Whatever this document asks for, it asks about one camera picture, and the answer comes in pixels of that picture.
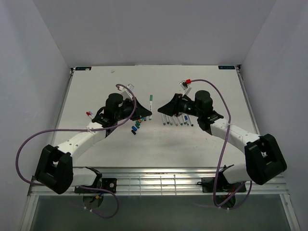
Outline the mint capped white marker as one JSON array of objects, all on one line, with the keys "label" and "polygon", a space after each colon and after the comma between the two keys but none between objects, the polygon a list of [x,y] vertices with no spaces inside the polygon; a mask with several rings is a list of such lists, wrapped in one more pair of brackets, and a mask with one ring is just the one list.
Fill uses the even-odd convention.
[{"label": "mint capped white marker", "polygon": [[170,123],[170,125],[172,126],[172,125],[173,125],[173,122],[172,122],[171,117],[169,117],[169,116],[168,116],[168,119],[169,119],[169,123]]}]

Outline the grey white marker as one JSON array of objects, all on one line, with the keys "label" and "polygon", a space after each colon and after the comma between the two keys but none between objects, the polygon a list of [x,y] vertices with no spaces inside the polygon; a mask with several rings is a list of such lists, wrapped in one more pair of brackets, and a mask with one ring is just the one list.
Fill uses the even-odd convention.
[{"label": "grey white marker", "polygon": [[162,121],[163,121],[163,125],[165,126],[166,125],[166,119],[165,119],[165,115],[162,114]]}]

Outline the orange capped white marker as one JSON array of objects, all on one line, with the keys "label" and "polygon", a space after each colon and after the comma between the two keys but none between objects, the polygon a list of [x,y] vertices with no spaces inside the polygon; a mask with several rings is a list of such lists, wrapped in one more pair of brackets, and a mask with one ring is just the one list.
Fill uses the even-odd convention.
[{"label": "orange capped white marker", "polygon": [[177,122],[177,120],[176,120],[176,117],[175,117],[175,116],[173,116],[173,119],[174,119],[174,122],[175,122],[176,126],[178,126],[178,125],[179,125],[179,123]]}]

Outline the teal capped white marker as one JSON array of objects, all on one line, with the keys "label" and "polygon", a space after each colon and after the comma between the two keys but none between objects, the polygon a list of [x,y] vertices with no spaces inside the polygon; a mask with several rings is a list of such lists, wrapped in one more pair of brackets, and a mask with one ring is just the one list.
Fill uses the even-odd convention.
[{"label": "teal capped white marker", "polygon": [[180,116],[177,117],[177,120],[178,120],[179,124],[180,124],[181,126],[183,126],[183,121],[182,121],[182,119],[181,119]]}]

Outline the blue capped whiteboard marker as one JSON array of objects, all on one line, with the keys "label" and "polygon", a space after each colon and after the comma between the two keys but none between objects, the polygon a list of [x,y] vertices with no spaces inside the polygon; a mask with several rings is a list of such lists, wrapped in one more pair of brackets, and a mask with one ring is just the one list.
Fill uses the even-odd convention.
[{"label": "blue capped whiteboard marker", "polygon": [[189,119],[188,119],[188,117],[186,115],[184,116],[184,119],[185,119],[186,124],[189,126],[190,122],[189,122]]}]

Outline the green capped white marker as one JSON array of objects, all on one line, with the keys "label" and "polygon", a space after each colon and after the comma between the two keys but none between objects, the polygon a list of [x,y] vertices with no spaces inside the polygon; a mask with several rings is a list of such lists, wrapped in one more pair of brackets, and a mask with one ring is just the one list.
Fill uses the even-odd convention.
[{"label": "green capped white marker", "polygon": [[151,112],[151,115],[149,116],[149,120],[152,120],[152,111],[153,111],[153,95],[151,94],[150,95],[150,98],[149,98],[149,111]]}]

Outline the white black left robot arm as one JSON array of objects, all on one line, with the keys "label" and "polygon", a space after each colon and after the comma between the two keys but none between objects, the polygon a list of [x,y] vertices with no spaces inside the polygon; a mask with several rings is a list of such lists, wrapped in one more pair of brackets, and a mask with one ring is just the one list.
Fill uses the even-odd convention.
[{"label": "white black left robot arm", "polygon": [[119,93],[108,96],[105,106],[100,108],[85,131],[79,132],[69,140],[57,145],[43,148],[34,175],[35,180],[63,194],[70,187],[83,186],[91,192],[102,187],[102,174],[91,167],[74,167],[77,160],[94,144],[107,138],[124,119],[136,121],[152,112],[144,108],[132,97]]}]

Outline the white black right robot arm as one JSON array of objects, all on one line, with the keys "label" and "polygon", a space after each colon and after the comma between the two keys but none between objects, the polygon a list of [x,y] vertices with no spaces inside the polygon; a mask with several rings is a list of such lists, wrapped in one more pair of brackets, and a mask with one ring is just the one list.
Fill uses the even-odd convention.
[{"label": "white black right robot arm", "polygon": [[194,100],[175,94],[158,112],[167,116],[195,116],[202,131],[226,139],[244,154],[245,163],[225,167],[218,172],[217,184],[223,191],[229,191],[238,182],[252,181],[263,185],[287,169],[283,154],[272,135],[261,136],[232,125],[213,109],[213,100],[208,91],[197,91]]}]

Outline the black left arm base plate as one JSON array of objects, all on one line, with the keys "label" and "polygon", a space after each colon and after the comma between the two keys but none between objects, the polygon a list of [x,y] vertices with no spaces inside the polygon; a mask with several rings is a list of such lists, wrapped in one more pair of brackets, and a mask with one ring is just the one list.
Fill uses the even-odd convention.
[{"label": "black left arm base plate", "polygon": [[[111,191],[112,193],[116,193],[116,187],[117,187],[117,178],[102,178],[98,184],[87,186],[89,188],[99,188]],[[75,187],[74,193],[78,194],[89,194],[89,193],[102,193],[98,190],[88,190],[88,189],[82,189],[80,187]]]}]

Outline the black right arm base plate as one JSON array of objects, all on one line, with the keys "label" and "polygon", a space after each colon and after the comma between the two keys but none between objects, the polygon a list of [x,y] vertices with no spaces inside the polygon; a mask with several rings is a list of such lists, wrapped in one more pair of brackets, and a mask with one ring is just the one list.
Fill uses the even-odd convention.
[{"label": "black right arm base plate", "polygon": [[[201,178],[201,180],[199,182],[197,182],[197,185],[202,187],[202,192],[204,193],[212,193],[214,190],[214,177],[210,178],[210,177],[204,177]],[[241,183],[237,182],[234,184],[229,184],[227,182],[221,182],[220,180],[218,180],[217,182],[217,189],[216,192],[221,192],[221,193],[232,193],[235,190],[237,190],[240,187]]]}]

